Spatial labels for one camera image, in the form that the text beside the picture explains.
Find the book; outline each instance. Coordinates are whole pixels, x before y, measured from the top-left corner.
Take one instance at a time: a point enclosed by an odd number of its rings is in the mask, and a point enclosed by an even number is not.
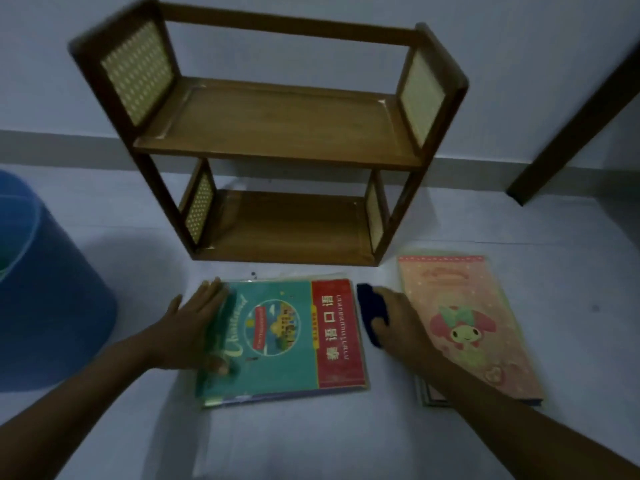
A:
[[[351,282],[231,282],[207,330],[228,376],[199,371],[205,406],[366,389]]]
[[[404,292],[444,357],[511,397],[542,402],[520,328],[484,256],[408,255],[398,264]],[[447,405],[421,379],[417,392],[423,405]]]

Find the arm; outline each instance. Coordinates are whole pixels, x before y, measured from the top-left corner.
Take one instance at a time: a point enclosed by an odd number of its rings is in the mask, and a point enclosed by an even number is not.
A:
[[[216,278],[204,282],[180,307],[148,329],[109,346],[92,363],[0,427],[0,478],[53,479],[93,425],[145,371],[204,368],[226,374],[219,358],[204,353],[205,329],[227,290]]]
[[[432,345],[402,293],[377,288],[389,326],[372,322],[382,347],[441,392],[517,479],[638,479],[640,468],[504,395],[452,363]]]

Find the hand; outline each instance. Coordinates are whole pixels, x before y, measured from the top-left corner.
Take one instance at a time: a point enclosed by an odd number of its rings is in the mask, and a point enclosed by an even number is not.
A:
[[[216,278],[203,282],[182,308],[182,295],[173,298],[164,317],[137,336],[148,348],[151,367],[204,369],[226,375],[226,362],[205,352],[205,332],[227,295],[228,288]]]
[[[431,343],[418,313],[404,293],[382,287],[373,288],[373,291],[385,300],[389,325],[382,318],[374,318],[371,326],[389,355],[414,372],[418,372],[425,361],[442,356]]]

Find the heart illustration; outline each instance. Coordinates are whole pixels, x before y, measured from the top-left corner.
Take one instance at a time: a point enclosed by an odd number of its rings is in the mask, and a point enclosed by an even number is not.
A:
[[[500,386],[504,382],[504,371],[498,365],[494,365],[484,373],[484,379],[489,384]]]

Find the circular illustration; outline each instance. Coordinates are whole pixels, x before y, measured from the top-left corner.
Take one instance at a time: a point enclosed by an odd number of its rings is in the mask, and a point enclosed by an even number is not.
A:
[[[249,312],[244,322],[244,338],[260,355],[284,354],[300,335],[296,309],[281,299],[263,301]]]

